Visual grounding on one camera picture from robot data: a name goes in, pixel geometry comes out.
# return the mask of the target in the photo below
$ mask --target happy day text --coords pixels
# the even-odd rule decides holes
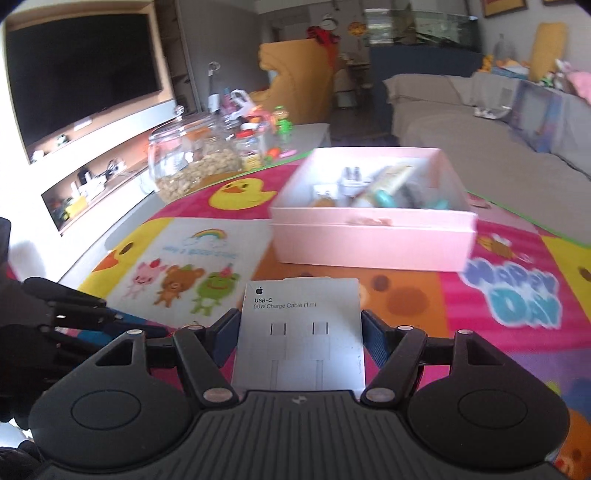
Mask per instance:
[[[493,318],[500,324],[560,328],[562,305],[557,297],[558,281],[552,273],[528,271],[513,262],[492,265],[484,258],[474,258],[460,278],[484,294]]]

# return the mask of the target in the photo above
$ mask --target items in box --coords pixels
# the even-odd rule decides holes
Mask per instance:
[[[417,208],[447,210],[449,202],[428,192],[416,167],[394,165],[375,177],[362,177],[360,167],[346,167],[338,184],[313,186],[311,207]]]

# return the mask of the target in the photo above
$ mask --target glass jar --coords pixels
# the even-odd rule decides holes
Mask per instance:
[[[216,173],[240,171],[241,159],[227,142],[215,116],[197,113],[177,117],[148,138],[148,165],[156,191],[166,203],[197,190]]]
[[[238,132],[234,140],[234,146],[242,160],[243,170],[254,170],[262,167],[263,155],[254,130]]]
[[[236,138],[236,134],[240,131],[241,122],[238,119],[233,119],[230,115],[222,117],[222,126],[225,132],[226,140],[231,141]]]

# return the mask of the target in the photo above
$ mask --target fish tank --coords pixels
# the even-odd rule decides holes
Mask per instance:
[[[432,45],[480,52],[477,17],[411,9],[365,10],[370,46]]]

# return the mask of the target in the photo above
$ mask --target toy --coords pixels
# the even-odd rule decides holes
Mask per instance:
[[[567,76],[573,72],[572,65],[567,61],[556,59],[556,74],[554,75],[554,88],[561,92],[574,93],[574,87]]]
[[[487,55],[482,59],[482,67],[478,69],[479,72],[490,73],[492,68],[492,55]]]
[[[289,150],[289,142],[291,138],[291,131],[293,130],[293,123],[289,120],[290,113],[283,105],[275,107],[273,112],[273,119],[279,142],[282,150]]]
[[[279,158],[281,155],[281,149],[279,147],[270,148],[265,155],[265,162],[266,163],[273,163],[276,159]]]

